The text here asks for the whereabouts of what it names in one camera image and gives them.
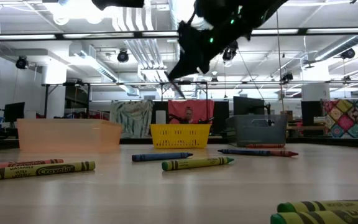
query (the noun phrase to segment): yellow basket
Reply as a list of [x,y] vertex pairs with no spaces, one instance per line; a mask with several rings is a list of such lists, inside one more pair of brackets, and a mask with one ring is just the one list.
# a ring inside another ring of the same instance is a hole
[[210,124],[150,124],[156,149],[205,148]]

